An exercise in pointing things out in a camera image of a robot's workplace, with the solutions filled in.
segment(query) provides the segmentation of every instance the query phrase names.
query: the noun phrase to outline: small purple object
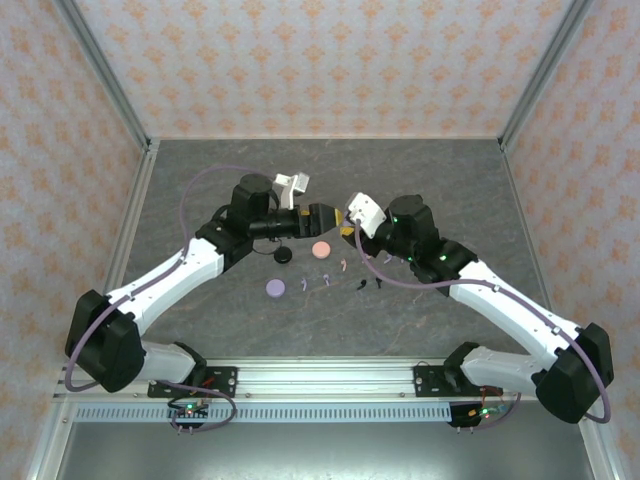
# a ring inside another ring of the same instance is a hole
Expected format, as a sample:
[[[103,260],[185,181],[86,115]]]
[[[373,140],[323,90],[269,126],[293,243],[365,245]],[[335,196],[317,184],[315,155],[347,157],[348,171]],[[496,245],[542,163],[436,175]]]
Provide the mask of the small purple object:
[[[278,278],[274,278],[267,282],[267,295],[271,298],[280,298],[284,295],[284,282]]]

